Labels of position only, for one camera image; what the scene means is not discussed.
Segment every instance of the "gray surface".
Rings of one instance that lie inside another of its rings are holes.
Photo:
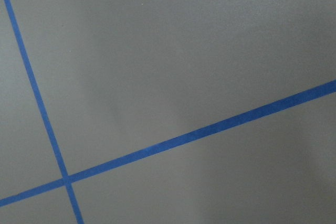
[[[12,2],[70,173],[336,77],[336,0]]]
[[[0,3],[5,197],[60,174]],[[336,0],[12,4],[70,174],[336,79]],[[75,183],[85,222],[332,223],[334,99]]]
[[[83,217],[88,224],[333,224],[335,99],[74,183]]]
[[[5,198],[59,179],[60,172],[3,0],[0,27],[0,198]]]
[[[76,224],[65,188],[0,208],[1,224]]]

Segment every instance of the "tape strip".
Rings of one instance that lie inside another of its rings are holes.
[[[53,181],[53,182],[35,187],[33,189],[24,191],[24,192],[19,193],[17,195],[13,195],[13,196],[1,199],[0,200],[0,207],[18,202],[18,201],[23,200],[23,199],[27,199],[27,198],[36,196],[36,195],[39,195],[39,194],[42,194],[42,193],[45,193],[45,192],[50,191],[50,190],[54,190],[54,189],[62,187],[62,186],[64,186],[63,179],[58,179],[56,181]]]
[[[67,169],[65,167],[61,151],[60,151],[59,146],[57,144],[56,137],[55,137],[55,134],[54,134],[54,131],[53,131],[53,127],[51,126],[46,107],[43,103],[42,96],[41,96],[40,90],[38,88],[32,66],[30,65],[30,62],[29,62],[29,57],[28,57],[24,42],[22,40],[22,36],[21,36],[19,26],[18,26],[16,18],[15,18],[15,14],[14,14],[14,10],[13,10],[12,4],[11,4],[11,0],[4,0],[4,2],[5,2],[6,9],[7,9],[8,15],[9,15],[9,19],[11,20],[10,22],[12,23],[12,28],[13,28],[13,31],[14,31],[14,34],[15,34],[15,38],[16,38],[16,41],[17,41],[17,44],[18,44],[18,47],[19,47],[19,50],[20,50],[20,54],[21,54],[24,66],[26,68],[26,72],[27,72],[27,75],[28,75],[28,78],[29,78],[29,82],[30,82],[31,88],[33,89],[33,93],[34,93],[34,96],[35,96],[35,99],[36,99],[36,102],[37,102],[37,106],[38,106],[38,109],[41,113],[41,117],[42,117],[44,126],[46,128],[46,131],[48,133],[48,137],[49,137],[51,146],[53,148],[52,150],[54,151],[54,155],[56,157],[59,170],[62,174],[62,178],[64,180],[64,183],[65,183],[65,186],[66,186],[66,189],[67,189],[67,192],[68,192],[68,196],[69,196],[72,208],[74,210],[77,222],[79,224],[82,224],[82,223],[84,223],[83,219],[82,219],[82,215],[80,213],[80,210],[79,210],[79,207],[78,207],[78,203],[77,203],[72,185],[69,182],[68,172],[67,172]]]
[[[152,145],[145,149],[133,152],[123,157],[108,161],[101,165],[83,170],[76,174],[69,176],[70,181],[77,182],[82,179],[95,176],[97,174],[115,169],[117,167],[138,161],[140,159],[152,156],[154,154],[167,151],[177,146],[199,140],[203,137],[236,127],[238,125],[256,120],[258,118],[274,114],[276,112],[288,109],[290,107],[314,100],[327,94],[336,92],[336,80],[320,85],[318,87],[306,90],[304,92],[292,95],[290,97],[278,100],[268,105],[261,106],[257,109],[236,115],[232,118],[225,119],[218,123],[200,128],[198,130],[186,133],[184,135],[172,138],[159,144]]]

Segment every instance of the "blue tape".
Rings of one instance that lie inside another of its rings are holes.
[[[13,31],[14,31],[14,35],[15,35],[15,38],[16,38],[16,41],[17,41],[17,44],[18,44],[18,47],[19,47],[19,50],[20,50],[20,54],[21,54],[24,66],[25,66],[26,71],[27,71],[29,82],[30,82],[31,88],[33,89],[33,93],[34,93],[34,96],[35,96],[35,99],[36,99],[38,109],[41,113],[41,117],[42,117],[44,126],[46,128],[51,146],[53,148],[52,150],[54,151],[54,155],[56,157],[56,161],[57,161],[59,170],[62,174],[62,178],[63,178],[65,186],[67,188],[67,192],[68,192],[68,196],[70,198],[72,208],[74,210],[77,222],[82,224],[84,222],[83,222],[83,219],[82,219],[79,207],[78,207],[78,203],[77,203],[77,200],[75,198],[75,194],[74,194],[72,185],[69,182],[68,172],[67,172],[67,169],[65,167],[64,160],[63,160],[61,151],[59,149],[59,146],[57,144],[56,137],[55,137],[55,134],[54,134],[54,131],[53,131],[53,127],[51,126],[46,107],[43,103],[42,96],[41,96],[40,90],[38,88],[32,66],[30,65],[30,62],[29,62],[29,57],[28,57],[25,45],[24,45],[23,40],[22,40],[22,36],[21,36],[19,26],[18,26],[16,18],[15,18],[15,14],[14,14],[14,11],[13,11],[11,0],[4,0],[4,2],[5,2],[5,5],[6,5],[6,9],[7,9],[7,12],[8,12],[9,19],[11,20],[10,22],[12,23],[12,28],[13,28]]]
[[[256,120],[258,118],[274,114],[276,112],[288,109],[290,107],[314,100],[327,94],[336,92],[336,80],[320,85],[318,87],[309,89],[307,91],[292,95],[290,97],[278,100],[268,105],[261,106],[254,110],[236,115],[232,118],[225,119],[218,123],[200,128],[198,130],[186,133],[184,135],[172,138],[159,144],[152,145],[148,148],[133,152],[123,157],[108,161],[101,165],[83,170],[69,176],[70,181],[77,182],[79,180],[95,176],[97,174],[115,169],[117,167],[138,161],[140,159],[152,156],[154,154],[167,151],[177,146],[199,140],[203,137],[236,127],[238,125]]]
[[[39,195],[39,194],[42,194],[42,193],[45,193],[45,192],[50,191],[50,190],[54,190],[54,189],[62,187],[62,186],[64,186],[63,179],[58,179],[56,181],[53,181],[53,182],[35,187],[33,189],[24,191],[24,192],[19,193],[17,195],[13,195],[13,196],[1,199],[0,200],[0,207],[9,205],[9,204],[18,202],[20,200],[24,200],[24,199],[33,197],[33,196],[36,196],[36,195]]]

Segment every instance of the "blue painter's tape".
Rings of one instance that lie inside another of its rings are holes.
[[[135,162],[142,158],[152,156],[154,154],[167,151],[177,146],[201,139],[206,136],[236,127],[238,125],[256,120],[263,116],[271,115],[276,112],[288,109],[290,107],[314,100],[327,94],[336,92],[336,80],[320,85],[318,87],[309,89],[307,91],[292,95],[290,97],[278,100],[268,105],[261,106],[254,110],[250,110],[243,114],[236,115],[232,118],[225,119],[218,123],[200,128],[198,130],[186,133],[184,135],[172,138],[159,144],[152,145],[148,148],[133,152],[123,157],[108,161],[101,165],[83,170],[69,176],[70,181],[77,182],[79,180],[95,176],[97,174],[115,169],[117,167]]]
[[[23,42],[23,39],[22,39],[22,36],[21,36],[19,26],[18,26],[16,18],[15,18],[15,14],[14,14],[14,10],[13,10],[12,4],[11,4],[11,0],[4,0],[4,2],[5,2],[5,5],[6,5],[6,9],[7,9],[7,12],[8,12],[9,19],[11,20],[10,22],[12,23],[12,28],[13,28],[13,31],[14,31],[14,35],[15,35],[15,38],[16,38],[16,41],[17,41],[17,44],[18,44],[18,47],[19,47],[19,50],[20,50],[20,54],[21,54],[24,66],[26,68],[26,72],[27,72],[27,75],[28,75],[28,78],[29,78],[29,82],[30,82],[31,88],[33,89],[33,93],[34,93],[34,96],[35,96],[35,99],[36,99],[38,109],[40,111],[44,126],[46,128],[46,131],[47,131],[50,143],[51,143],[51,146],[53,148],[52,150],[54,151],[54,155],[56,157],[56,161],[57,161],[59,170],[62,174],[64,185],[67,188],[68,196],[70,198],[70,202],[71,202],[72,208],[74,210],[74,214],[76,216],[77,222],[79,224],[83,224],[84,222],[83,222],[83,219],[82,219],[79,207],[78,207],[78,203],[77,203],[72,185],[71,185],[71,183],[68,179],[68,172],[67,172],[67,169],[65,167],[61,151],[60,151],[59,146],[57,144],[56,137],[55,137],[55,134],[54,134],[54,131],[53,131],[53,127],[51,126],[51,123],[50,123],[50,120],[49,120],[49,117],[48,117],[48,113],[47,113],[46,107],[43,103],[43,99],[42,99],[40,90],[38,88],[32,66],[30,65],[29,57],[28,57],[28,54],[27,54],[27,51],[26,51],[26,48],[25,48],[25,45],[24,45],[24,42]]]
[[[19,193],[17,195],[13,195],[13,196],[1,199],[0,200],[0,207],[9,205],[9,204],[18,202],[20,200],[24,200],[24,199],[33,197],[33,196],[36,196],[36,195],[39,195],[39,194],[42,194],[42,193],[45,193],[45,192],[50,191],[50,190],[54,190],[54,189],[62,187],[62,186],[64,186],[63,179],[58,179],[56,181],[53,181],[53,182],[35,187],[33,189],[24,191],[24,192]]]

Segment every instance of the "blue line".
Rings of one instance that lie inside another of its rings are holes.
[[[256,120],[258,118],[274,114],[276,112],[288,109],[290,107],[314,100],[327,94],[336,92],[336,80],[320,85],[318,87],[306,90],[304,92],[292,95],[290,97],[278,100],[268,105],[261,106],[254,110],[236,115],[232,118],[225,119],[218,123],[211,124],[209,126],[200,128],[198,130],[186,133],[184,135],[172,138],[170,140],[161,142],[159,144],[152,145],[142,150],[133,152],[126,156],[119,157],[117,159],[108,161],[101,165],[83,170],[69,176],[70,181],[77,182],[79,180],[95,176],[97,174],[106,172],[108,170],[115,169],[117,167],[138,161],[140,159],[152,156],[154,154],[167,151],[177,146],[199,140],[203,137],[210,136],[212,134],[227,130],[229,128],[236,127],[238,125]]]
[[[53,181],[53,182],[35,187],[33,189],[24,191],[24,192],[19,193],[17,195],[13,195],[13,196],[1,199],[0,200],[0,207],[9,205],[9,204],[18,202],[20,200],[24,200],[24,199],[33,197],[33,196],[36,196],[36,195],[39,195],[39,194],[42,194],[42,193],[45,193],[45,192],[50,191],[50,190],[54,190],[54,189],[62,187],[62,186],[64,186],[63,179],[58,179],[56,181]]]
[[[5,2],[5,5],[6,5],[6,8],[7,8],[9,19],[11,20],[10,22],[12,23],[12,28],[13,28],[13,31],[14,31],[14,34],[15,34],[15,38],[16,38],[20,53],[21,53],[23,63],[25,65],[25,68],[26,68],[26,71],[27,71],[27,75],[28,75],[28,78],[29,78],[29,81],[30,81],[30,85],[31,85],[31,88],[33,89],[33,93],[34,93],[34,96],[35,96],[35,99],[36,99],[36,102],[37,102],[38,109],[41,113],[41,117],[43,119],[44,126],[46,128],[51,146],[53,148],[52,150],[54,151],[58,167],[61,171],[62,178],[63,178],[65,186],[67,188],[67,192],[68,192],[68,196],[70,198],[72,208],[74,210],[77,222],[79,224],[82,224],[82,223],[84,223],[83,219],[82,219],[82,215],[80,213],[78,203],[77,203],[77,200],[75,198],[74,191],[72,189],[72,185],[69,182],[68,172],[67,172],[67,169],[65,167],[61,151],[60,151],[59,146],[57,144],[56,137],[55,137],[55,134],[54,134],[54,131],[53,131],[53,127],[51,126],[46,107],[43,103],[42,96],[41,96],[40,90],[38,88],[32,66],[30,65],[30,62],[29,62],[29,57],[28,57],[25,45],[24,45],[23,40],[22,40],[22,36],[21,36],[19,26],[18,26],[16,18],[15,18],[15,14],[14,14],[14,10],[13,10],[12,4],[11,4],[11,0],[4,0],[4,2]]]

